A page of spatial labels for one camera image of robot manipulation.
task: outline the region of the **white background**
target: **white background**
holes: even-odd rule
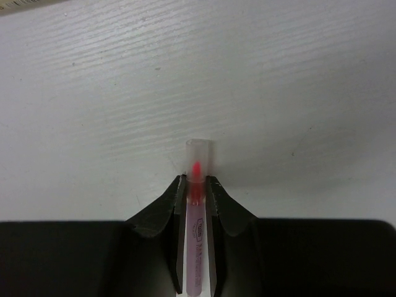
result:
[[[396,1],[33,6],[0,16],[0,220],[127,219],[203,137],[256,215],[396,225]]]

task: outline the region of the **clear plastic cap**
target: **clear plastic cap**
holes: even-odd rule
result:
[[[192,168],[194,165],[200,163],[200,179],[205,181],[208,175],[209,166],[209,140],[206,139],[190,139],[186,142],[186,175],[187,180],[192,180]]]

